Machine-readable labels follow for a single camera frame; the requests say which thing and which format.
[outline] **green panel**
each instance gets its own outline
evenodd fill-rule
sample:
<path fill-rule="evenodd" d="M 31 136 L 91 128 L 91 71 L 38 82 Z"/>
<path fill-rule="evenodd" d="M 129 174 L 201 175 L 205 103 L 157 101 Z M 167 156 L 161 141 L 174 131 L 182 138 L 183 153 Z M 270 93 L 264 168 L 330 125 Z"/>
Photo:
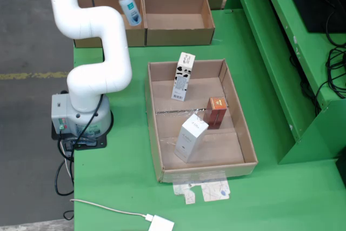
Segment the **green panel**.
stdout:
<path fill-rule="evenodd" d="M 346 100 L 331 101 L 281 163 L 330 159 L 346 146 Z"/>
<path fill-rule="evenodd" d="M 301 79 L 290 63 L 290 52 L 269 0 L 241 2 L 293 137 L 298 141 L 314 120 L 315 107 L 302 94 Z"/>
<path fill-rule="evenodd" d="M 294 139 L 242 10 L 213 11 L 211 46 L 129 48 L 133 78 L 108 95 L 115 123 L 105 149 L 76 151 L 75 198 L 132 212 L 157 214 L 179 230 L 328 230 L 344 227 L 346 190 L 333 161 L 280 166 Z M 177 61 L 181 51 L 198 60 L 225 58 L 239 95 L 259 164 L 249 176 L 229 179 L 231 199 L 196 204 L 158 183 L 151 158 L 144 78 L 147 63 Z M 101 49 L 75 49 L 77 64 Z M 141 217 L 75 204 L 75 230 L 148 230 Z"/>
<path fill-rule="evenodd" d="M 297 57 L 314 91 L 317 92 L 320 85 L 327 80 L 325 62 L 328 53 L 333 46 L 328 42 L 325 34 L 309 33 L 301 19 L 293 0 L 271 0 L 279 15 L 282 25 L 290 39 Z M 345 34 L 331 34 L 336 42 L 346 42 Z M 344 69 L 335 71 L 335 76 L 344 73 Z M 344 85 L 345 77 L 334 81 L 338 85 Z M 324 86 L 318 96 L 321 107 L 325 107 L 331 100 L 339 99 L 337 95 Z"/>
<path fill-rule="evenodd" d="M 240 0 L 227 0 L 225 9 L 243 9 Z"/>

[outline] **paper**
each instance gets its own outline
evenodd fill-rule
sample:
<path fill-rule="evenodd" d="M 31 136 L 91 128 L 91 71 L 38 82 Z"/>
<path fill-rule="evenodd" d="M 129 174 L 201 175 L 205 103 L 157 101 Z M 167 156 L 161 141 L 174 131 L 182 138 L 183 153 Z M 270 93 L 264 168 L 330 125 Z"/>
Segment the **paper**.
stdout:
<path fill-rule="evenodd" d="M 231 194 L 227 178 L 201 182 L 190 181 L 173 183 L 174 194 L 184 195 L 186 204 L 193 204 L 196 202 L 196 196 L 190 188 L 194 186 L 201 186 L 205 202 L 227 200 Z"/>

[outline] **packaging box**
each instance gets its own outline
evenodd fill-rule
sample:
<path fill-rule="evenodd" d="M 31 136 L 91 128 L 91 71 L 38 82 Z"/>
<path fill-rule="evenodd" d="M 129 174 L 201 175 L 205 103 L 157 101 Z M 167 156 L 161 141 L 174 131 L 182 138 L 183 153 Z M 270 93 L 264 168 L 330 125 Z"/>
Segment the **packaging box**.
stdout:
<path fill-rule="evenodd" d="M 159 182 L 200 181 L 250 174 L 257 157 L 225 60 L 195 61 L 184 102 L 171 99 L 177 62 L 148 64 L 145 99 L 152 159 Z M 182 124 L 194 113 L 204 116 L 209 97 L 226 98 L 219 129 L 207 130 L 184 163 L 175 153 Z"/>
<path fill-rule="evenodd" d="M 195 55 L 187 54 L 186 52 L 180 54 L 171 97 L 174 100 L 185 100 L 195 58 Z"/>
<path fill-rule="evenodd" d="M 145 13 L 143 0 L 135 0 L 138 10 L 142 16 L 142 22 L 140 25 L 136 27 L 130 26 L 128 23 L 123 10 L 119 5 L 118 0 L 94 0 L 95 6 L 110 6 L 122 15 L 124 19 L 125 29 L 126 29 L 126 37 L 128 40 L 128 46 L 145 46 Z M 91 8 L 92 1 L 91 0 L 78 0 L 78 4 L 81 8 Z M 99 37 L 88 38 L 88 39 L 75 39 L 75 46 L 77 48 L 100 48 L 102 47 L 102 42 Z"/>
<path fill-rule="evenodd" d="M 144 0 L 144 10 L 147 46 L 211 44 L 208 0 Z"/>
<path fill-rule="evenodd" d="M 192 114 L 182 125 L 174 153 L 188 163 L 191 155 L 202 142 L 208 124 L 196 114 Z"/>
<path fill-rule="evenodd" d="M 219 129 L 226 111 L 227 104 L 223 97 L 211 97 L 203 117 L 209 125 L 208 129 Z"/>

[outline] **orange box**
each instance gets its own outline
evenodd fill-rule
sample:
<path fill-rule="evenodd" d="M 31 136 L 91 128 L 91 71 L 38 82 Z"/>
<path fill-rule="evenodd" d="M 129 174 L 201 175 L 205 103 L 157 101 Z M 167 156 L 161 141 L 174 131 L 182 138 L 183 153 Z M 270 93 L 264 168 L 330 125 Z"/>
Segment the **orange box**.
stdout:
<path fill-rule="evenodd" d="M 224 97 L 211 97 L 205 111 L 203 121 L 209 125 L 208 129 L 219 129 L 227 110 Z"/>

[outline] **small white box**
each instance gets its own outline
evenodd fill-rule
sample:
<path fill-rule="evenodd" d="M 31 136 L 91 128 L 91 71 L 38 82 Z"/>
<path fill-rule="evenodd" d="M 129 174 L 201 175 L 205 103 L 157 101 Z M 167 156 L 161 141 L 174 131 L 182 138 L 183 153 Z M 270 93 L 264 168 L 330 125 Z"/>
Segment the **small white box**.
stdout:
<path fill-rule="evenodd" d="M 174 153 L 188 163 L 190 155 L 202 141 L 207 128 L 208 124 L 196 114 L 190 116 L 182 125 Z"/>
<path fill-rule="evenodd" d="M 195 57 L 195 55 L 187 54 L 186 52 L 180 54 L 172 91 L 172 98 L 174 100 L 185 100 Z"/>

